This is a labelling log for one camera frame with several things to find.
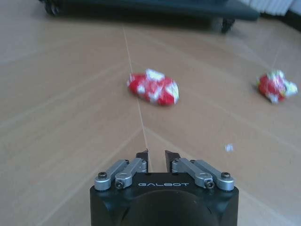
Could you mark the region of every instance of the candy wrapper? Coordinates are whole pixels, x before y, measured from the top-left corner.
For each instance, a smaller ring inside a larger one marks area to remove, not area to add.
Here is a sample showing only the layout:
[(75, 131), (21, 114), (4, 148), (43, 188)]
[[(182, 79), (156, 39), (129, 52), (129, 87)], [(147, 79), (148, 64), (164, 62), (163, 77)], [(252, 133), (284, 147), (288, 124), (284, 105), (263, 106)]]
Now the candy wrapper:
[(132, 73), (127, 86), (134, 94), (154, 104), (174, 105), (179, 99), (177, 83), (151, 69), (144, 73)]
[(296, 84), (288, 81), (279, 70), (264, 74), (258, 79), (258, 89), (272, 103), (278, 103), (298, 92)]

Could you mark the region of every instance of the bolt head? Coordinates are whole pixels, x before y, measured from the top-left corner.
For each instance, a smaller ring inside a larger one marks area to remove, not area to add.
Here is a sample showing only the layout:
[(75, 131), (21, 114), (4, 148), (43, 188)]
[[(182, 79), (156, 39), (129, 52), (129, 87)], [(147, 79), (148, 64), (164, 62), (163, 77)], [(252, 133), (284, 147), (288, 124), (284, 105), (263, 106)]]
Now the bolt head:
[(118, 190), (121, 190), (121, 189), (124, 187), (123, 181), (116, 181), (115, 187), (116, 187)]
[(222, 173), (221, 173), (221, 177), (222, 177), (223, 179), (230, 178), (230, 177), (231, 177), (231, 174), (228, 173), (228, 172), (222, 172)]
[(208, 181), (205, 182), (205, 187), (207, 189), (213, 189), (214, 186), (215, 186), (215, 183), (213, 181), (211, 181), (211, 180), (208, 180)]
[(107, 178), (107, 173), (106, 172), (100, 172), (98, 173), (98, 178)]

